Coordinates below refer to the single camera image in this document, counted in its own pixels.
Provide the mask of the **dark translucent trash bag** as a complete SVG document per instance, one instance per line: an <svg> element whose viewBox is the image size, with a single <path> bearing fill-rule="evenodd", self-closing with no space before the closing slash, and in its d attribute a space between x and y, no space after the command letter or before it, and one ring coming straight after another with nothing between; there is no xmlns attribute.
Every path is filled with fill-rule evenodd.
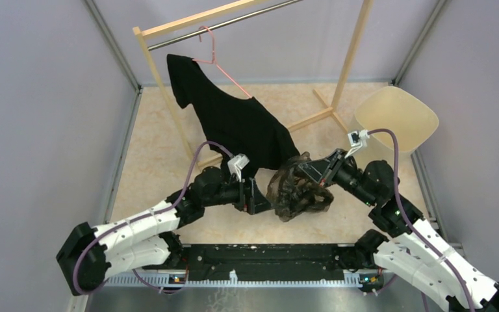
<svg viewBox="0 0 499 312"><path fill-rule="evenodd" d="M329 210L334 195L308 177L298 165L309 161L310 153L291 157L272 176L266 198L275 215L288 222L303 213L321 213Z"/></svg>

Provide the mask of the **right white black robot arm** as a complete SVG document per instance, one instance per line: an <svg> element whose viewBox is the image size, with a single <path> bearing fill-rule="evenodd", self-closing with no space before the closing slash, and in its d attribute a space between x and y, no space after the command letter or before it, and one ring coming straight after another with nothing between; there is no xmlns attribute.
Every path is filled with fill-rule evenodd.
<svg viewBox="0 0 499 312"><path fill-rule="evenodd" d="M364 170L343 149L324 159L298 165L322 187L338 185L371 207L377 227L355 244L355 260L395 273L434 301L443 311L499 311L499 281L486 276L449 245L421 211L396 196L394 170L385 160Z"/></svg>

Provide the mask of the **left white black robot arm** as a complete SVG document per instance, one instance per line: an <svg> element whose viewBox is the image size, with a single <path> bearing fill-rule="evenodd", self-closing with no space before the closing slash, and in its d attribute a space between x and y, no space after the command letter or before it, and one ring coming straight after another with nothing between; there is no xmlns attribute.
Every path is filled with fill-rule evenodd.
<svg viewBox="0 0 499 312"><path fill-rule="evenodd" d="M254 178L225 179L219 168L208 167L141 213L99 226L75 226L56 260L74 296L95 292L109 278L135 268L175 268L183 256L174 231L202 218L206 207L229 204L249 215L272 208Z"/></svg>

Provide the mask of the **beige plastic trash bin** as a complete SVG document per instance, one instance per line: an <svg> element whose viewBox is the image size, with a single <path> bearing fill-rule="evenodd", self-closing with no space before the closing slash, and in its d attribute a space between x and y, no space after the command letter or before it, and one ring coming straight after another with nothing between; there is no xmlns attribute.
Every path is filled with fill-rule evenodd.
<svg viewBox="0 0 499 312"><path fill-rule="evenodd" d="M438 128L439 118L425 103L395 86L385 86L366 98L354 110L348 129L352 131L389 129L397 138L399 169L411 154ZM360 168L375 160L394 164L392 138L388 133L376 133L366 141L355 160Z"/></svg>

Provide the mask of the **black t-shirt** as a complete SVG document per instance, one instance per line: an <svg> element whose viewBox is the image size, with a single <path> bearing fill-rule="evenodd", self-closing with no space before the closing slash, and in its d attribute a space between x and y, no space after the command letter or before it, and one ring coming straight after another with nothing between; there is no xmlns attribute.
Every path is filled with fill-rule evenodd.
<svg viewBox="0 0 499 312"><path fill-rule="evenodd" d="M191 105L212 150L226 148L233 155L244 154L249 163L245 177L259 169L277 170L300 155L288 129L255 97L241 99L218 88L190 57L166 57L172 92L178 106Z"/></svg>

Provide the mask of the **metal hanging rod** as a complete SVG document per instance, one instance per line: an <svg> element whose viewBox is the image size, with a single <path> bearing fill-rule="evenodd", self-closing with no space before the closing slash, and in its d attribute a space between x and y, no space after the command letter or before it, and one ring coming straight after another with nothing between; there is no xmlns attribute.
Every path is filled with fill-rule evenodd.
<svg viewBox="0 0 499 312"><path fill-rule="evenodd" d="M224 21L222 23L217 23L215 25L210 26L209 29L212 30L212 31L215 30L215 29L220 29L222 27L226 27L228 25L231 25L231 24L234 24L234 23L238 23L238 22L244 21L246 19L250 19L250 18L254 18L256 16L260 16L262 14L265 14L267 12L271 12L273 10L277 10L277 9L280 9L280 8L283 8L283 7L287 7L289 5L293 5L293 4L298 3L300 1L301 0L291 0L291 1L285 1L285 2L279 3L279 4L276 4L276 5L273 5L273 6L268 6L266 8L263 8L263 9L260 9L260 10L256 10L254 12L251 12L251 13L248 13L248 14L244 14L243 16L239 16L237 18L232 18L232 19L229 19L229 20ZM187 40L189 38L193 38L195 36L199 36L199 35L203 34L205 31L206 31L206 29L198 30L198 31L194 31L194 32L190 32L188 34L184 34L182 36L178 36L178 37L175 37L175 38L172 38L172 39L160 42L158 44L150 45L147 48L150 51L153 51L153 50L156 50L156 49L160 49L162 47L166 47L168 45L170 46L172 44L176 44L177 42L182 42L182 41Z"/></svg>

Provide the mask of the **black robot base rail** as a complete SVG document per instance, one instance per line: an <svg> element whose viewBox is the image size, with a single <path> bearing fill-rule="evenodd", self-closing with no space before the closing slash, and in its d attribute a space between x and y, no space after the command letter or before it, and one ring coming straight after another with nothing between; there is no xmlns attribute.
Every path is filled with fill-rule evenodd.
<svg viewBox="0 0 499 312"><path fill-rule="evenodd" d="M189 281L340 281L361 269L376 270L372 257L343 244L192 244L174 266Z"/></svg>

